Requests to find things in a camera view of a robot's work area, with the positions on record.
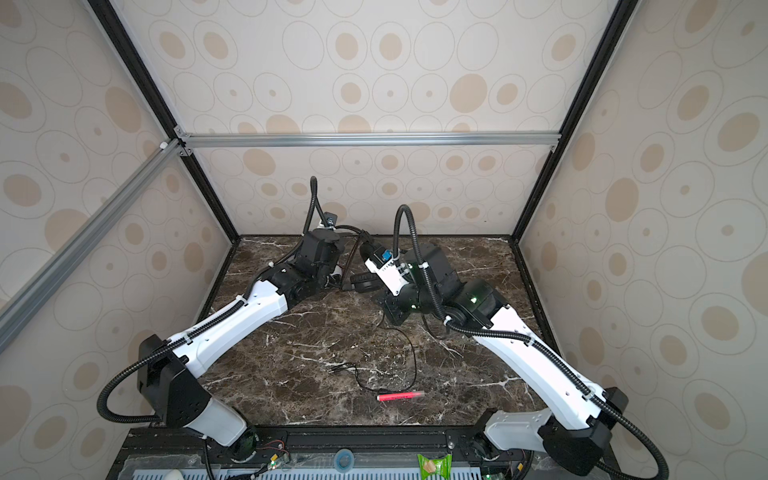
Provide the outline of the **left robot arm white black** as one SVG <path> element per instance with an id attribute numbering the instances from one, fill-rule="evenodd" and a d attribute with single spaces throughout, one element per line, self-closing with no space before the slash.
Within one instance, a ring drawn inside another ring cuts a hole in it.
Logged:
<path id="1" fill-rule="evenodd" d="M 234 408 L 216 399 L 200 377 L 230 348 L 267 322 L 302 301 L 340 286 L 338 260 L 344 241 L 335 221 L 322 210 L 318 181 L 312 177 L 310 205 L 300 241 L 277 262 L 256 274 L 244 294 L 204 321 L 166 340 L 146 339 L 138 360 L 116 374 L 100 392 L 96 408 L 106 421 L 117 424 L 161 422 L 182 428 L 228 449 L 243 462 L 257 448 L 255 428 Z M 131 375 L 152 406 L 151 415 L 128 416 L 112 411 L 108 400 Z"/>

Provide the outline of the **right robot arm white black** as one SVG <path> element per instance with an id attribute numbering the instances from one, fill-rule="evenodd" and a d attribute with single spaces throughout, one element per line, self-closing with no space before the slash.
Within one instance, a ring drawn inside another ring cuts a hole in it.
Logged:
<path id="1" fill-rule="evenodd" d="M 621 426 L 653 458 L 656 478 L 669 477 L 660 449 L 624 416 L 627 396 L 617 387 L 601 387 L 570 366 L 489 282 L 461 281 L 439 247 L 420 244 L 408 205 L 400 205 L 395 214 L 391 248 L 369 254 L 366 266 L 387 289 L 381 305 L 392 324 L 415 314 L 435 317 L 447 331 L 489 349 L 544 401 L 544 410 L 492 414 L 481 433 L 491 448 L 544 452 L 573 475 L 600 469 L 624 479 L 626 473 L 603 459 L 613 428 Z"/>

